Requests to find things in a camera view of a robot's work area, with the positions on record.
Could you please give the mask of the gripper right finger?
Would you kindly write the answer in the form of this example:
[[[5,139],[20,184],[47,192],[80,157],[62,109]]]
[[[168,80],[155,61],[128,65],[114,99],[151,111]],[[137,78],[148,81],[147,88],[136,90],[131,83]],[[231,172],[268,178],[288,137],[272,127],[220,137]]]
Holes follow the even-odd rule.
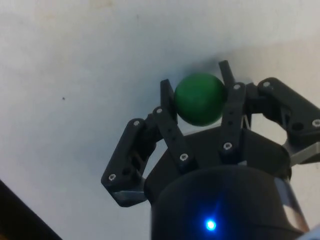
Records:
[[[244,150],[244,130],[251,128],[253,114],[263,114],[287,134],[285,149],[292,161],[320,159],[320,109],[275,77],[258,85],[237,82],[227,60],[219,62],[227,90],[220,126],[219,152],[227,161]]]

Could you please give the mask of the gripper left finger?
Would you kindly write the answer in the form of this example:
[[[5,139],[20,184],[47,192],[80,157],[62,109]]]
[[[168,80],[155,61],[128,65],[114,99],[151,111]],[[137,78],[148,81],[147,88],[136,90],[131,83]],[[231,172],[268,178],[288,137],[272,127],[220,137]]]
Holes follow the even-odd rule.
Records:
[[[157,142],[167,150],[147,178],[143,173]],[[160,83],[160,106],[146,119],[130,120],[101,177],[101,183],[121,207],[154,203],[174,180],[196,169],[195,156],[178,127],[174,91],[169,80]]]

